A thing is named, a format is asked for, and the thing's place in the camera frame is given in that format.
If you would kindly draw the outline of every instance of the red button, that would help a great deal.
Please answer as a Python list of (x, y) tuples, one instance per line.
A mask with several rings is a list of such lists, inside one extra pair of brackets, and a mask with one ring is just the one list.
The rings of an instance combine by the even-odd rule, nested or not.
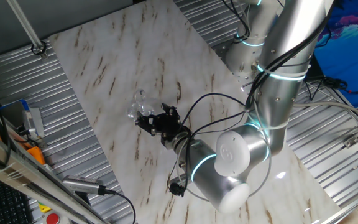
[(59, 221), (60, 221), (59, 216), (54, 213), (48, 215), (47, 217), (47, 224), (58, 224)]

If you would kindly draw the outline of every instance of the marble surface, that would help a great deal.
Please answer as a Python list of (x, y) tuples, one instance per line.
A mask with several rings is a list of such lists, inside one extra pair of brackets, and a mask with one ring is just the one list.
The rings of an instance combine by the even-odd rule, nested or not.
[[(140, 224), (317, 224), (339, 211), (287, 145), (273, 158), (266, 185), (233, 214), (222, 215), (190, 194), (181, 198), (168, 192), (175, 154), (126, 117), (136, 89), (176, 106), (182, 117), (208, 92), (246, 98), (239, 81), (172, 1), (148, 0), (55, 34), (50, 41)], [(231, 100), (209, 97), (186, 125), (195, 130), (240, 110)], [(199, 138), (214, 149), (218, 135)], [(264, 162), (251, 172), (251, 191), (262, 182), (267, 166)]]

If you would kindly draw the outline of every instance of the blue object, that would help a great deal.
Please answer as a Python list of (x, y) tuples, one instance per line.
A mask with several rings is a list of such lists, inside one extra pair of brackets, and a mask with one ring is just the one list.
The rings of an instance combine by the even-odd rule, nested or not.
[[(27, 104), (27, 102), (25, 100), (20, 99), (20, 100), (17, 100), (15, 102), (13, 102), (13, 103), (16, 103), (16, 102), (21, 102), (22, 105), (23, 105), (24, 110), (26, 110), (26, 111), (30, 110), (29, 105)], [(0, 107), (0, 109), (3, 109), (3, 108), (5, 108), (5, 107), (7, 107), (7, 106), (9, 106), (9, 105), (11, 105), (13, 103), (9, 103), (8, 105), (2, 106), (2, 107)]]
[[(328, 22), (332, 37), (324, 47), (315, 50), (323, 73), (347, 82), (347, 90), (358, 91), (358, 0), (343, 0), (344, 9), (335, 8)], [(317, 45), (328, 38), (325, 30)], [(358, 95), (342, 91), (349, 102), (358, 107)]]

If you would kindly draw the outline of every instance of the corrugated metal surface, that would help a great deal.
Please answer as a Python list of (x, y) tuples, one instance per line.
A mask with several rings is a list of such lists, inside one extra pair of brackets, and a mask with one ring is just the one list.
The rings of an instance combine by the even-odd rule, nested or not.
[(236, 34), (238, 18), (221, 0), (176, 0), (175, 4), (184, 13), (191, 25), (210, 46), (231, 40)]
[[(297, 103), (309, 102), (308, 97), (303, 87)], [(339, 100), (322, 88), (313, 101)], [(339, 206), (358, 193), (358, 144), (348, 149), (343, 143), (357, 132), (356, 120), (333, 106), (294, 108), (288, 125), (287, 143)]]
[[(59, 178), (71, 175), (101, 179), (110, 189), (119, 183), (48, 40), (49, 59), (41, 61), (30, 46), (0, 56), (0, 102), (25, 99), (40, 108), (44, 123), (45, 160)], [(92, 207), (107, 220), (129, 223), (132, 210), (118, 196), (90, 196)], [(34, 200), (36, 223), (42, 222)]]

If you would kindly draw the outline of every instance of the metal bar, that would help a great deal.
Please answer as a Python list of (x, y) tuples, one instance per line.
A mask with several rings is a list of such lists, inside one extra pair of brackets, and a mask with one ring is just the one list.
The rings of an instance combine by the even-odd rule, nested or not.
[[(75, 213), (82, 214), (93, 223), (106, 223), (88, 204), (67, 189), (62, 189), (61, 186), (63, 185), (60, 184), (61, 186), (59, 186), (57, 184), (61, 182), (56, 177), (45, 175), (49, 174), (48, 171), (39, 166), (29, 156), (28, 152), (20, 149), (20, 147), (18, 147), (18, 150), (19, 153), (11, 151), (7, 168), (0, 170), (0, 181), (52, 209), (61, 211), (69, 219), (77, 223), (87, 224), (87, 221), (81, 215)], [(0, 161), (3, 161), (5, 157), (6, 145), (0, 141)], [(37, 190), (36, 186), (42, 188), (44, 192)]]
[[(41, 40), (38, 38), (37, 34), (35, 33), (34, 29), (31, 26), (30, 22), (27, 20), (26, 16), (24, 15), (23, 10), (20, 8), (19, 3), (17, 3), (17, 0), (6, 0), (6, 1), (9, 4), (9, 6), (12, 8), (14, 14), (16, 15), (17, 19), (19, 20), (20, 24), (22, 24), (23, 29), (29, 36), (32, 44), (34, 45), (34, 47), (35, 47), (34, 52), (39, 53), (39, 52), (43, 51), (44, 48), (47, 47), (46, 44), (44, 46), (43, 43), (41, 42)], [(44, 52), (40, 56), (42, 59), (48, 58), (48, 55), (46, 54), (46, 52)]]
[(333, 216), (328, 218), (322, 224), (337, 224), (337, 223), (339, 223), (342, 219), (344, 219), (346, 216), (348, 216), (348, 214), (353, 212), (353, 210), (355, 210), (357, 208), (357, 206), (358, 206), (358, 198), (356, 200), (354, 200), (352, 203), (350, 203), (349, 205), (342, 208), (339, 212), (335, 213)]

